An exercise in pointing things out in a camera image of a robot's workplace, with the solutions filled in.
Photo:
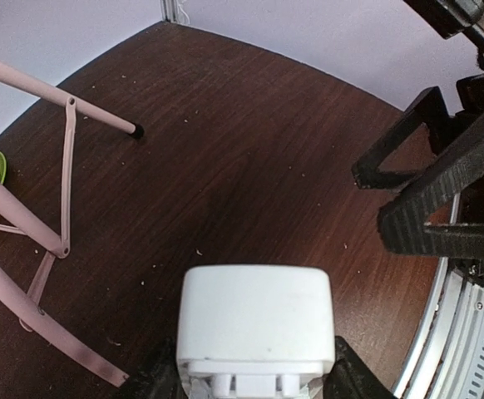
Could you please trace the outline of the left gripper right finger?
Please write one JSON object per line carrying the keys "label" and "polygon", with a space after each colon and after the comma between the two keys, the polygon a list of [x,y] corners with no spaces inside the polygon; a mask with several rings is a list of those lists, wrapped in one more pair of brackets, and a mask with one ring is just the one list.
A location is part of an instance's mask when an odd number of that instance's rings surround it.
{"label": "left gripper right finger", "polygon": [[335,354],[323,382],[324,399],[395,399],[341,336],[335,337]]}

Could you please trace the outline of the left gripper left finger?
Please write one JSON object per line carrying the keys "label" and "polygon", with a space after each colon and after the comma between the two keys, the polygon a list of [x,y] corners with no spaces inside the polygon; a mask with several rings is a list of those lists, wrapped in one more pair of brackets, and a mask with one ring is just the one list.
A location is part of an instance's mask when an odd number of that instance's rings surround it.
{"label": "left gripper left finger", "polygon": [[175,341],[167,338],[148,355],[137,371],[118,388],[117,398],[183,398],[175,361]]}

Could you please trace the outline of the grey metronome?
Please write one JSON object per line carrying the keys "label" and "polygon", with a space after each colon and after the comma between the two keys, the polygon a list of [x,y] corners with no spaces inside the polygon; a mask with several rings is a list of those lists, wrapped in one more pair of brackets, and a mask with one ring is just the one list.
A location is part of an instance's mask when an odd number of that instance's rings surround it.
{"label": "grey metronome", "polygon": [[335,363],[319,268],[209,265],[184,277],[176,364],[189,398],[316,398]]}

